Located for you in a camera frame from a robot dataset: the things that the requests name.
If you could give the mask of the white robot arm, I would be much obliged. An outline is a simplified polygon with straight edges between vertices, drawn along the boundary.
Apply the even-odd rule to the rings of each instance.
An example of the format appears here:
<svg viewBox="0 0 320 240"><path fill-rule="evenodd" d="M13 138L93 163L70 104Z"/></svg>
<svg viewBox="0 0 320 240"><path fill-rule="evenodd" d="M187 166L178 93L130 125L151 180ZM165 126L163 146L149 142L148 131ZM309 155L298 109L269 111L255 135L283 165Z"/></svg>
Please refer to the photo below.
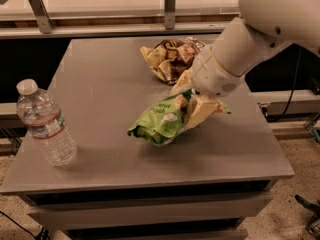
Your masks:
<svg viewBox="0 0 320 240"><path fill-rule="evenodd" d="M239 0L240 15L195 57L173 87L226 97L258 64L292 44L320 52L320 0Z"/></svg>

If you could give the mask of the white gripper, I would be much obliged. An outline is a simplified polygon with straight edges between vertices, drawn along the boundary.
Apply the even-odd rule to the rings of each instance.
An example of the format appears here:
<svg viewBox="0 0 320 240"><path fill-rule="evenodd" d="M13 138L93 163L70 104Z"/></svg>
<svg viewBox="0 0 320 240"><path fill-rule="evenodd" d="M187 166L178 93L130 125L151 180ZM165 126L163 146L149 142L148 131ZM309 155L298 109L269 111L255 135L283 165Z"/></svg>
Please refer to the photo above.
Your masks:
<svg viewBox="0 0 320 240"><path fill-rule="evenodd" d="M195 57L192 69L185 70L170 94L176 95L195 87L212 97L230 95L244 80L228 72L219 61L211 45L206 45ZM207 95L193 95L186 115L186 129L195 128L219 110L220 101Z"/></svg>

